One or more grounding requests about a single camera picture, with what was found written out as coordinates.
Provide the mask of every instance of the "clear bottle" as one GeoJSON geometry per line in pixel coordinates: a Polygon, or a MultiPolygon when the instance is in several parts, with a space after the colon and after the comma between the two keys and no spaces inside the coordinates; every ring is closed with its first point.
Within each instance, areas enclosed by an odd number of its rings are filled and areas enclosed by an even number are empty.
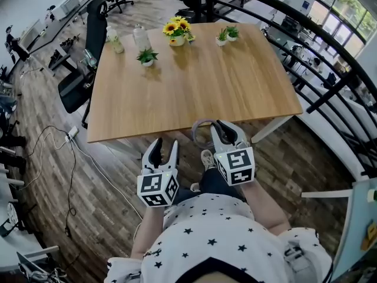
{"type": "Polygon", "coordinates": [[[113,29],[111,26],[106,27],[106,30],[107,30],[107,38],[110,41],[111,45],[113,46],[114,51],[117,54],[120,54],[121,52],[123,52],[124,47],[119,40],[117,31],[113,29]]]}
{"type": "Polygon", "coordinates": [[[141,25],[136,24],[133,31],[133,37],[136,47],[139,51],[149,50],[150,48],[152,48],[151,42],[148,38],[148,33],[141,25]]]}

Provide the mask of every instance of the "curved railing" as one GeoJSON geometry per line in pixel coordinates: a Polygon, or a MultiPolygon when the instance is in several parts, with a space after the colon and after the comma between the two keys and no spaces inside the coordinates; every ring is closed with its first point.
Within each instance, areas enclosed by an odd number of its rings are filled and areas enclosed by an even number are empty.
{"type": "Polygon", "coordinates": [[[334,84],[331,85],[327,79],[323,78],[316,70],[314,70],[310,64],[303,61],[301,58],[297,57],[292,53],[291,50],[287,49],[284,45],[281,45],[277,40],[273,37],[270,37],[268,33],[265,33],[267,40],[277,47],[278,49],[284,51],[287,55],[291,58],[294,58],[297,62],[299,62],[302,66],[304,66],[308,71],[312,72],[315,76],[317,76],[320,81],[326,85],[328,89],[326,92],[321,93],[318,91],[316,87],[311,85],[310,82],[302,78],[295,70],[292,70],[286,64],[283,63],[284,68],[287,72],[291,73],[294,77],[297,78],[296,82],[293,84],[295,87],[296,92],[300,95],[308,104],[309,107],[306,109],[307,113],[312,113],[313,111],[317,111],[328,123],[336,130],[337,133],[343,138],[345,143],[350,147],[353,151],[355,156],[360,161],[361,165],[365,169],[363,175],[368,175],[369,177],[377,177],[377,139],[375,140],[373,134],[377,137],[377,116],[371,112],[368,106],[360,97],[359,93],[357,92],[356,88],[353,87],[353,83],[355,81],[360,80],[364,83],[365,87],[368,89],[370,94],[373,98],[377,101],[377,88],[361,67],[361,65],[347,52],[347,50],[340,45],[330,34],[328,34],[325,30],[323,30],[320,26],[315,24],[309,18],[295,10],[294,8],[290,7],[289,5],[280,2],[279,0],[257,0],[260,1],[277,11],[280,11],[291,17],[297,21],[302,27],[308,29],[310,32],[313,32],[317,36],[321,37],[321,39],[329,44],[338,54],[339,56],[348,64],[348,68],[350,69],[346,73],[339,72],[329,61],[327,61],[322,55],[320,55],[316,50],[314,50],[310,45],[305,43],[302,39],[300,39],[297,35],[292,34],[291,32],[284,29],[281,25],[266,19],[258,14],[255,14],[248,9],[244,9],[243,6],[248,0],[233,0],[230,2],[225,2],[223,0],[206,0],[205,4],[197,4],[195,7],[195,14],[196,14],[196,21],[197,22],[214,22],[218,19],[223,19],[229,22],[236,22],[235,20],[227,17],[226,15],[229,14],[232,10],[237,10],[243,12],[247,15],[257,18],[260,21],[263,21],[270,25],[273,28],[276,28],[280,32],[288,35],[291,37],[292,41],[300,44],[303,48],[311,51],[313,55],[315,55],[318,59],[321,60],[324,64],[328,66],[328,68],[338,76],[339,80],[334,84]],[[226,6],[229,10],[225,13],[221,13],[221,9],[226,6]],[[307,86],[314,94],[318,96],[318,99],[312,100],[307,96],[307,94],[303,93],[302,88],[307,86]],[[356,98],[356,102],[360,104],[360,106],[364,109],[366,116],[369,118],[368,124],[366,124],[365,118],[361,117],[358,112],[347,102],[347,99],[344,98],[339,92],[344,86],[348,86],[352,94],[356,98]],[[332,98],[337,97],[340,102],[344,105],[344,110],[347,110],[349,114],[352,115],[352,119],[346,119],[344,116],[343,108],[335,107],[332,103],[332,98]],[[323,111],[324,105],[327,106],[331,112],[333,112],[337,118],[340,120],[343,127],[347,128],[340,129],[339,124],[334,123],[333,116],[329,116],[329,113],[323,111]]]}

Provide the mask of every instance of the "star print shirt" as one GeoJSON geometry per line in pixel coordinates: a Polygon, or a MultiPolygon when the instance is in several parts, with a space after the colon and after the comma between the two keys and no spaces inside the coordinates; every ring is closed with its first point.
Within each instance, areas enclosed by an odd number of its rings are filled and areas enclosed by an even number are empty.
{"type": "Polygon", "coordinates": [[[275,236],[254,221],[246,203],[230,196],[206,193],[172,206],[163,229],[142,261],[110,258],[105,283],[192,282],[213,271],[239,282],[294,282],[285,261],[289,243],[310,260],[315,282],[330,273],[331,258],[314,229],[275,236]]]}

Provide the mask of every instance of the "artificial sunflower bouquet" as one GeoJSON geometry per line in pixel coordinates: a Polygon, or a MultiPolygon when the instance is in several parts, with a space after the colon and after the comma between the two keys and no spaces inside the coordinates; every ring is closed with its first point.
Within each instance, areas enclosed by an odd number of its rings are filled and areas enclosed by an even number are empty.
{"type": "Polygon", "coordinates": [[[190,23],[180,16],[170,18],[170,22],[164,26],[163,33],[170,38],[170,45],[173,46],[183,45],[184,39],[190,44],[195,40],[190,23]]]}

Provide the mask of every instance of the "forearm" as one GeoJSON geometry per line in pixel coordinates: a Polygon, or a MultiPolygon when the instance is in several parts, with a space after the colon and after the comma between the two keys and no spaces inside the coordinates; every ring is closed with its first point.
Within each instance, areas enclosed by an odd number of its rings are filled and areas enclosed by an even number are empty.
{"type": "Polygon", "coordinates": [[[241,190],[249,204],[256,222],[262,224],[274,235],[290,229],[288,218],[282,208],[255,180],[241,185],[241,190]]]}
{"type": "Polygon", "coordinates": [[[158,236],[163,232],[164,208],[147,208],[136,234],[131,258],[142,259],[158,236]]]}

